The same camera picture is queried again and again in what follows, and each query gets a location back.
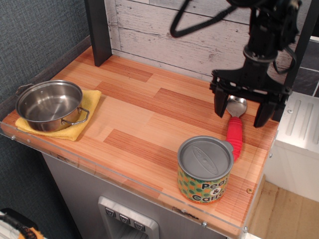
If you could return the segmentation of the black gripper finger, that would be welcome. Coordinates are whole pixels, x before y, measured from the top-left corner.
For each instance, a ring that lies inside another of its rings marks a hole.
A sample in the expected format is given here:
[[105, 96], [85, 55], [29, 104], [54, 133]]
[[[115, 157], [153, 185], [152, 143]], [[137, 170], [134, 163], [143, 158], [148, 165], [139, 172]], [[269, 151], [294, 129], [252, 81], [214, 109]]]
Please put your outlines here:
[[223, 117], [226, 110], [227, 101], [228, 93], [225, 92], [222, 88], [216, 87], [214, 97], [215, 113], [221, 118]]
[[263, 127], [267, 123], [273, 115], [276, 105], [277, 103], [272, 101], [260, 103], [254, 121], [255, 128]]

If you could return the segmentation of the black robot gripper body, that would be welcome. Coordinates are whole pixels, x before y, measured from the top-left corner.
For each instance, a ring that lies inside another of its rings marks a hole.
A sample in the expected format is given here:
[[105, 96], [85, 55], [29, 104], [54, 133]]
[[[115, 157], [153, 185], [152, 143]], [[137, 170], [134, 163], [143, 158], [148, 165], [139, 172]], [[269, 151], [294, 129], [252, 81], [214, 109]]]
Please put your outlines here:
[[235, 70], [213, 70], [210, 89], [215, 94], [216, 87], [230, 95], [254, 102], [276, 102], [284, 106], [291, 94], [291, 89], [275, 81], [268, 75], [269, 65], [277, 70], [277, 53], [272, 55], [254, 55], [245, 53], [244, 65]]

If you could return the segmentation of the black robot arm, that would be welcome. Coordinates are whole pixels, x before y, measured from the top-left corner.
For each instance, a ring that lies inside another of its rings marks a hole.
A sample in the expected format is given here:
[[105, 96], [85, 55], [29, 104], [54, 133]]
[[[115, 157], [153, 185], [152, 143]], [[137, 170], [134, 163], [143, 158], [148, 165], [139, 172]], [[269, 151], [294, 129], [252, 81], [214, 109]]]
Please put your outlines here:
[[210, 89], [215, 94], [214, 110], [223, 117], [230, 95], [258, 102], [254, 127], [262, 127], [275, 112], [282, 112], [292, 93], [291, 88], [268, 75], [269, 65], [276, 67], [279, 51], [292, 57], [291, 71], [297, 57], [289, 47], [298, 34], [297, 16], [302, 4], [299, 0], [231, 0], [236, 7], [251, 9], [249, 41], [244, 47], [245, 62], [236, 70], [214, 70]]

